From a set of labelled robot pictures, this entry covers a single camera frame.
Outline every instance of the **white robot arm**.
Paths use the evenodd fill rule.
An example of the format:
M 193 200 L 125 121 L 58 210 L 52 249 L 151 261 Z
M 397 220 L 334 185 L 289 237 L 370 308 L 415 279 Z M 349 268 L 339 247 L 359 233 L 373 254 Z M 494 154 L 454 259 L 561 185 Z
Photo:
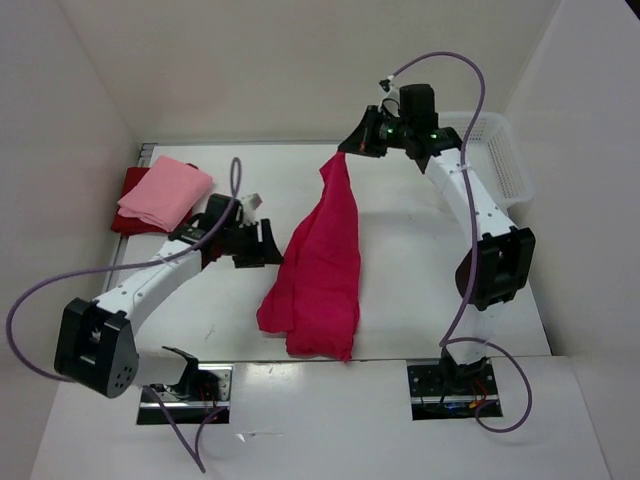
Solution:
M 438 126 L 435 95 L 426 84 L 407 85 L 396 90 L 391 79 L 380 82 L 384 91 L 379 105 L 369 105 L 354 132 L 338 149 L 345 153 L 382 157 L 388 148 L 400 148 L 434 183 L 451 207 L 464 231 L 469 253 L 456 271 L 456 286 L 464 295 L 470 275 L 471 246 L 478 247 L 475 287 L 454 337 L 489 340 L 503 306 L 526 284 L 535 237 L 528 228 L 518 229 L 495 204 L 486 188 L 467 164 L 473 192 L 478 238 L 472 238 L 469 199 L 461 170 L 462 141 L 451 127 Z M 397 114 L 387 107 L 397 106 Z M 486 346 L 477 342 L 448 345 L 453 369 L 461 375 L 479 371 L 486 358 Z
M 229 202 L 233 202 L 231 215 L 200 245 L 199 240 L 214 228 Z M 256 194 L 242 202 L 212 195 L 205 212 L 170 234 L 150 259 L 166 261 L 137 271 L 91 302 L 76 298 L 69 303 L 58 336 L 56 371 L 108 398 L 121 395 L 133 384 L 178 385 L 185 395 L 197 390 L 199 381 L 207 381 L 202 378 L 207 373 L 198 370 L 196 358 L 168 347 L 164 354 L 139 354 L 134 338 L 167 297 L 220 256 L 231 256 L 236 268 L 282 263 L 269 220 L 254 221 L 259 202 Z

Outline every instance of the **dark red cloth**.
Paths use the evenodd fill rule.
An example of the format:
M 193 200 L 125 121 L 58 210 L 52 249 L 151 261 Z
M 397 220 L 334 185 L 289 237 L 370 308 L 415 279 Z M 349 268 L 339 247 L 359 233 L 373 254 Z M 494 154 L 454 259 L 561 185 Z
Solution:
M 293 232 L 257 319 L 262 331 L 287 332 L 291 355 L 348 361 L 360 319 L 358 206 L 344 153 L 320 173 L 320 202 Z
M 144 177 L 149 168 L 147 167 L 130 167 L 127 169 L 127 174 L 124 177 L 124 184 L 122 185 L 122 193 L 120 198 L 129 193 L 133 187 L 135 187 L 142 177 Z M 191 210 L 182 219 L 180 224 L 186 222 L 191 217 Z M 167 233 L 165 230 L 155 225 L 149 225 L 144 223 L 138 218 L 123 217 L 116 212 L 113 222 L 111 223 L 111 230 L 121 234 L 123 237 L 130 237 L 131 235 L 138 235 L 140 233 Z

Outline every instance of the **pink towel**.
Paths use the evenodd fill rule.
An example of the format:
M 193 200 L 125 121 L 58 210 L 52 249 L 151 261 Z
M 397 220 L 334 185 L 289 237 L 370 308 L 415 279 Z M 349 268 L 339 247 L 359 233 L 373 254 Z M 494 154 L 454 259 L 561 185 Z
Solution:
M 212 184 L 210 175 L 163 155 L 120 199 L 118 215 L 171 232 Z
M 358 206 L 344 153 L 320 173 L 320 202 L 293 232 L 257 319 L 265 332 L 287 332 L 291 355 L 348 361 L 360 319 Z

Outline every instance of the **white table surface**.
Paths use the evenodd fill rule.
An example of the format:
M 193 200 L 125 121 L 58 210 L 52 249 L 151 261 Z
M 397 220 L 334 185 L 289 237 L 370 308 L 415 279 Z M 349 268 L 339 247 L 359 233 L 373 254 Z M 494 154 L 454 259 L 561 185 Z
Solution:
M 230 423 L 202 437 L 205 476 L 168 426 L 135 425 L 136 389 L 109 400 L 62 384 L 31 479 L 608 479 L 570 362 L 520 362 L 533 411 L 503 435 L 473 419 L 412 421 L 403 361 L 237 365 Z M 487 422 L 504 426 L 525 391 L 506 359 L 494 371 L 505 418 Z M 182 430 L 193 442 L 196 426 Z
M 230 161 L 240 157 L 241 195 L 260 193 L 264 203 L 258 213 L 271 219 L 284 253 L 293 230 L 320 199 L 318 169 L 334 153 L 333 145 L 157 146 L 151 164 L 160 155 L 192 163 L 214 177 L 213 191 L 229 194 Z M 467 252 L 462 229 L 403 153 L 390 152 L 384 159 L 349 156 L 348 165 L 362 254 L 353 357 L 439 357 L 438 341 L 460 302 L 454 272 Z M 204 206 L 203 199 L 196 210 Z M 164 238 L 131 237 L 123 262 L 149 259 Z M 220 259 L 149 317 L 136 338 L 138 348 L 170 345 L 210 361 L 291 360 L 284 336 L 263 334 L 255 318 L 276 273 L 275 266 L 237 270 L 230 258 Z M 513 355 L 550 355 L 529 285 L 505 307 L 495 341 Z

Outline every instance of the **purple cable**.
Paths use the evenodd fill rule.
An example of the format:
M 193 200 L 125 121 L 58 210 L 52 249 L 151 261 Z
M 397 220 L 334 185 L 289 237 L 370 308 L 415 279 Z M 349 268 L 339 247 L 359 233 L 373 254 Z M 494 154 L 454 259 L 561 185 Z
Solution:
M 509 427 L 494 428 L 484 424 L 480 420 L 480 411 L 483 408 L 485 408 L 487 405 L 491 403 L 495 403 L 495 401 L 485 402 L 479 407 L 477 407 L 475 410 L 476 420 L 478 421 L 478 423 L 482 428 L 494 433 L 508 433 L 522 426 L 522 424 L 527 421 L 527 418 L 529 418 L 529 414 L 531 413 L 531 407 L 533 405 L 533 392 L 531 391 L 531 384 L 529 383 L 529 379 L 527 378 L 527 375 L 524 373 L 524 370 L 522 370 L 522 367 L 520 367 L 516 359 L 510 353 L 508 353 L 504 348 L 500 347 L 499 345 L 496 345 L 495 343 L 491 343 L 486 340 L 482 340 L 480 338 L 475 338 L 475 337 L 460 337 L 455 339 L 451 338 L 455 329 L 458 327 L 460 320 L 462 320 L 462 315 L 464 314 L 465 309 L 467 308 L 467 306 L 469 305 L 469 302 L 471 301 L 471 295 L 473 294 L 473 288 L 476 282 L 476 275 L 478 273 L 478 242 L 477 242 L 478 224 L 476 222 L 476 207 L 473 201 L 473 191 L 471 189 L 471 181 L 469 180 L 469 174 L 464 167 L 467 165 L 466 154 L 467 154 L 467 144 L 469 143 L 469 137 L 471 136 L 471 131 L 473 130 L 473 126 L 478 120 L 478 116 L 480 115 L 480 112 L 482 110 L 482 105 L 484 104 L 484 97 L 486 93 L 484 75 L 482 74 L 482 71 L 480 70 L 480 68 L 472 60 L 465 57 L 464 55 L 460 55 L 459 53 L 455 53 L 455 52 L 440 51 L 440 52 L 427 53 L 414 58 L 409 63 L 403 65 L 398 70 L 393 72 L 392 77 L 398 76 L 399 74 L 404 72 L 407 68 L 415 65 L 418 62 L 421 62 L 422 60 L 426 60 L 427 58 L 432 58 L 432 57 L 452 57 L 452 58 L 457 58 L 458 60 L 462 60 L 464 63 L 469 65 L 474 70 L 474 72 L 476 72 L 476 75 L 478 76 L 478 80 L 480 81 L 480 98 L 478 99 L 478 105 L 476 107 L 475 112 L 473 113 L 473 117 L 471 117 L 471 122 L 469 122 L 469 126 L 467 127 L 467 130 L 464 132 L 464 136 L 462 138 L 462 145 L 460 147 L 460 167 L 462 167 L 462 177 L 464 179 L 464 187 L 465 187 L 465 190 L 467 191 L 467 198 L 469 202 L 469 216 L 471 217 L 471 267 L 469 272 L 469 282 L 467 283 L 467 288 L 462 297 L 462 302 L 460 303 L 460 307 L 458 307 L 458 311 L 456 312 L 456 315 L 453 318 L 451 325 L 449 326 L 446 333 L 442 337 L 442 340 L 440 340 L 439 345 L 440 347 L 446 347 L 447 345 L 452 345 L 454 343 L 462 343 L 462 342 L 480 343 L 482 345 L 487 345 L 491 348 L 494 348 L 495 350 L 498 350 L 505 357 L 507 357 L 507 359 L 509 359 L 509 361 L 514 365 L 514 367 L 522 377 L 525 388 L 527 389 L 527 408 L 524 414 L 522 415 L 522 417 L 520 418 L 520 420 L 518 420 L 516 423 L 514 423 Z
M 194 451 L 193 448 L 191 448 L 191 445 L 189 445 L 189 442 L 187 442 L 187 439 L 184 438 L 184 435 L 182 435 L 182 432 L 178 428 L 178 425 L 176 425 L 175 420 L 171 416 L 171 412 L 169 412 L 169 409 L 164 404 L 164 402 L 162 401 L 160 396 L 155 392 L 155 390 L 153 388 L 151 388 L 151 387 L 142 387 L 142 390 L 147 395 L 152 397 L 156 402 L 158 402 L 158 405 L 160 406 L 160 410 L 162 410 L 162 413 L 164 414 L 165 418 L 167 419 L 167 422 L 169 422 L 169 425 L 171 425 L 171 428 L 173 428 L 173 431 L 175 432 L 176 436 L 178 437 L 178 440 L 180 440 L 180 443 L 182 443 L 182 446 L 184 447 L 184 449 L 187 451 L 187 453 L 189 455 L 191 455 L 191 458 L 193 458 L 193 461 L 196 462 L 196 465 L 198 465 L 198 468 L 200 469 L 200 471 L 202 473 L 207 473 L 207 469 L 204 468 L 204 464 L 202 463 L 202 459 L 200 458 L 200 449 L 198 447 L 198 441 L 200 440 L 200 435 L 202 433 L 202 429 L 204 428 L 204 426 L 206 424 L 208 424 L 209 422 L 211 422 L 211 420 L 213 420 L 213 417 L 215 417 L 221 411 L 223 411 L 225 409 L 225 407 L 221 407 L 221 408 L 215 409 L 212 413 L 207 415 L 205 417 L 205 419 L 202 421 L 202 423 L 198 427 L 198 432 L 196 433 L 196 441 L 195 441 L 196 449 Z
M 241 181 L 242 181 L 242 162 L 240 162 L 239 158 L 235 157 L 231 161 L 231 169 L 229 170 L 229 183 L 231 186 L 231 197 L 234 199 L 237 198 L 238 196 Z M 227 208 L 225 208 L 220 219 L 216 222 L 213 228 L 209 232 L 207 232 L 207 234 L 204 237 L 202 237 L 200 240 L 198 240 L 196 243 L 194 243 L 190 247 L 185 248 L 181 252 L 174 253 L 173 255 L 169 255 L 168 257 L 164 257 L 159 260 L 152 260 L 149 262 L 130 263 L 128 265 L 114 265 L 110 267 L 86 268 L 84 270 L 76 270 L 73 272 L 55 275 L 53 277 L 42 280 L 39 283 L 36 283 L 33 287 L 27 289 L 22 295 L 18 297 L 18 299 L 13 303 L 13 305 L 11 305 L 11 308 L 9 309 L 9 313 L 7 313 L 7 320 L 6 320 L 5 326 L 6 326 L 7 343 L 9 344 L 9 348 L 11 348 L 11 351 L 13 352 L 13 354 L 29 370 L 39 375 L 42 375 L 43 377 L 49 378 L 51 380 L 58 380 L 60 382 L 73 383 L 73 380 L 69 378 L 62 377 L 60 375 L 55 375 L 53 373 L 49 373 L 45 370 L 42 370 L 40 367 L 34 365 L 28 358 L 24 356 L 24 354 L 18 348 L 18 345 L 16 344 L 16 340 L 13 335 L 13 320 L 16 312 L 18 311 L 18 308 L 20 308 L 20 305 L 22 305 L 22 302 L 24 302 L 27 298 L 29 298 L 32 294 L 34 294 L 41 288 L 46 287 L 47 285 L 50 285 L 60 280 L 66 280 L 68 278 L 79 277 L 81 275 L 90 275 L 94 273 L 118 272 L 121 270 L 133 270 L 136 268 L 155 267 L 156 265 L 160 265 L 162 263 L 175 260 L 176 258 L 179 258 L 183 255 L 186 255 L 189 252 L 192 252 L 193 250 L 196 250 L 197 248 L 200 248 L 205 242 L 209 241 L 209 239 L 213 235 L 215 235 L 216 231 L 222 226 L 224 221 L 227 219 L 227 217 L 231 213 L 232 208 L 233 208 L 233 202 L 229 202 L 227 204 Z
M 202 423 L 200 423 L 200 426 L 198 427 L 198 431 L 196 432 L 196 440 L 195 440 L 195 447 L 196 447 L 195 454 L 198 460 L 200 460 L 200 436 L 202 435 L 202 430 L 204 429 L 204 426 L 211 423 L 211 421 L 216 417 L 216 415 L 218 415 L 223 410 L 226 410 L 226 408 L 227 407 L 215 408 L 213 412 L 211 412 L 209 415 L 204 417 L 204 420 L 202 420 Z

